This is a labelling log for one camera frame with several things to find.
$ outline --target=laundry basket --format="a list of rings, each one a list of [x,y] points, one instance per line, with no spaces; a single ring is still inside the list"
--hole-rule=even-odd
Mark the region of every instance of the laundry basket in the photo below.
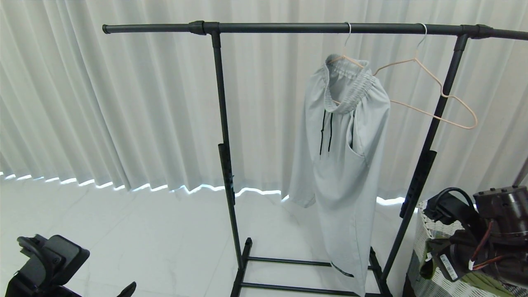
[[[407,270],[407,276],[416,296],[420,297],[495,297],[495,294],[476,288],[463,281],[450,282],[445,279],[437,267],[434,276],[428,280],[420,276],[420,267],[423,264],[423,255],[426,250],[426,240],[430,238],[447,238],[455,233],[455,230],[463,229],[459,222],[444,225],[441,222],[433,222],[423,214],[427,202],[418,205],[418,222],[416,224],[416,239],[411,263]],[[504,284],[504,288],[516,297],[527,297],[528,290]]]

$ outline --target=white woven basket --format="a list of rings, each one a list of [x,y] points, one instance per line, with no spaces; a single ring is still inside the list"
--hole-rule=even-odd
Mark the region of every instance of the white woven basket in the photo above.
[[[426,207],[427,202],[424,201],[418,205],[418,223],[416,224],[416,240],[414,241],[414,252],[420,258],[420,265],[423,264],[421,259],[425,249],[426,249],[426,240],[429,238],[438,238],[443,237],[447,238],[455,233],[455,230],[463,229],[462,225],[459,222],[455,222],[451,225],[444,225],[441,222],[433,222],[428,217],[423,214],[423,210]],[[481,290],[479,288],[473,287],[470,284],[467,284],[462,281],[456,281],[454,283],[445,279],[442,275],[442,271],[437,267],[435,274],[432,277],[430,282],[434,282],[437,286],[441,287],[449,296],[454,297],[495,297],[496,295]],[[432,296],[428,294],[427,288],[424,288],[425,295],[423,296]]]

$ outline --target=green cloth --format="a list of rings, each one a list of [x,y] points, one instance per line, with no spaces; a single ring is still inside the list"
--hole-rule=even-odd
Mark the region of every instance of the green cloth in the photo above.
[[[427,254],[429,252],[431,252],[431,248],[428,244],[426,244],[426,249],[424,250],[422,259],[420,261],[423,263],[420,267],[420,276],[428,280],[432,279],[432,277],[435,275],[437,267],[433,259],[426,261]],[[460,280],[498,297],[515,297],[504,286],[502,286],[502,283],[482,273],[470,272],[464,275]]]

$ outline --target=empty clothes hanger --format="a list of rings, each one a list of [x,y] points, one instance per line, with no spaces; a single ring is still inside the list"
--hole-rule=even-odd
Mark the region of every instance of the empty clothes hanger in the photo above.
[[[330,61],[329,63],[333,63],[335,61],[339,61],[339,60],[342,60],[342,59],[346,59],[354,64],[356,64],[357,66],[359,66],[360,68],[363,68],[363,65],[361,65],[359,62],[357,62],[356,60],[352,59],[352,58],[349,58],[347,56],[345,56],[345,51],[346,51],[346,43],[348,42],[348,39],[350,38],[350,35],[352,34],[352,25],[350,25],[349,22],[347,22],[348,24],[348,37],[346,38],[345,40],[345,45],[343,46],[343,54],[339,57],[337,57],[336,59]]]
[[[448,124],[452,124],[452,125],[455,125],[455,126],[460,127],[460,128],[464,128],[464,129],[473,129],[473,128],[475,128],[475,127],[477,126],[477,124],[478,124],[478,119],[477,119],[477,115],[475,115],[475,112],[474,112],[469,106],[467,106],[467,104],[465,104],[460,98],[458,98],[458,97],[456,97],[456,96],[454,96],[454,95],[445,95],[445,94],[444,94],[444,84],[443,84],[443,83],[442,83],[442,82],[441,82],[441,81],[440,81],[435,75],[433,75],[433,74],[431,73],[431,71],[429,71],[429,69],[427,69],[427,67],[425,67],[425,66],[422,64],[422,62],[420,62],[420,60],[418,60],[418,50],[419,50],[419,48],[420,48],[420,45],[421,45],[422,42],[426,39],[426,36],[427,36],[427,26],[426,26],[425,24],[422,24],[422,23],[420,23],[420,24],[425,28],[425,34],[423,35],[422,40],[420,40],[420,42],[419,42],[418,45],[416,46],[416,51],[414,52],[414,58],[409,59],[409,60],[403,60],[403,61],[398,61],[398,62],[390,63],[390,64],[387,64],[387,65],[385,65],[385,66],[383,66],[383,67],[380,67],[380,68],[378,68],[378,70],[376,70],[376,72],[374,73],[374,76],[375,76],[376,74],[378,74],[378,72],[379,72],[381,69],[387,68],[387,67],[389,67],[389,66],[398,65],[398,64],[403,64],[403,63],[412,62],[412,61],[416,62],[416,63],[417,63],[417,64],[418,64],[423,70],[425,70],[425,71],[427,72],[427,74],[428,74],[430,77],[432,77],[432,78],[438,83],[438,85],[440,86],[440,94],[441,94],[441,96],[444,97],[444,98],[455,98],[458,102],[460,102],[460,103],[461,103],[461,104],[462,104],[462,105],[463,105],[463,106],[464,106],[464,107],[465,107],[465,108],[471,113],[471,115],[473,116],[473,120],[474,120],[475,123],[473,124],[473,126],[470,126],[470,127],[468,127],[468,126],[463,126],[463,125],[460,125],[460,124],[454,123],[454,122],[452,122],[452,121],[450,121],[450,120],[446,120],[446,119],[444,119],[444,118],[438,117],[438,116],[436,116],[436,115],[434,115],[434,114],[428,113],[428,112],[426,112],[426,111],[424,111],[424,110],[421,110],[421,109],[418,109],[418,108],[416,108],[416,107],[410,106],[410,105],[405,104],[405,103],[403,103],[403,102],[394,101],[394,100],[391,100],[391,102],[394,102],[394,103],[397,103],[397,104],[400,104],[400,105],[404,105],[404,106],[409,107],[409,108],[411,108],[411,109],[414,109],[414,110],[416,110],[416,111],[418,111],[418,112],[421,112],[421,113],[424,113],[424,114],[426,114],[426,115],[428,115],[428,116],[431,116],[431,117],[433,117],[433,118],[435,118],[435,119],[441,120],[442,122],[446,122],[446,123],[448,123]]]

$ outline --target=rack base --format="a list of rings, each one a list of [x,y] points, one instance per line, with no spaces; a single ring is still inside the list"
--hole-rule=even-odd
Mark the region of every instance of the rack base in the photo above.
[[[356,293],[349,292],[349,291],[337,291],[337,290],[326,290],[326,289],[313,289],[313,288],[308,288],[308,287],[246,283],[244,282],[244,276],[246,274],[246,268],[248,267],[249,261],[332,267],[331,263],[328,263],[328,262],[252,257],[249,255],[249,253],[251,252],[252,246],[253,246],[253,241],[251,240],[251,237],[248,237],[248,239],[246,239],[246,244],[244,245],[244,250],[242,252],[242,268],[238,269],[237,271],[237,275],[233,282],[233,290],[231,291],[231,297],[239,297],[240,290],[243,287],[256,288],[256,289],[268,289],[268,290],[304,292],[304,293],[317,293],[317,294],[338,295],[338,296],[358,296]],[[376,253],[374,252],[372,247],[370,248],[369,258],[370,258],[369,270],[371,270],[374,273],[374,277],[376,279],[376,282],[378,283],[378,288],[380,290],[380,293],[367,293],[365,297],[392,297],[392,294],[389,291],[389,287],[387,286],[386,281],[382,280],[381,278],[381,275],[382,275],[381,266],[380,266],[380,263],[378,262],[378,259],[376,258]]]

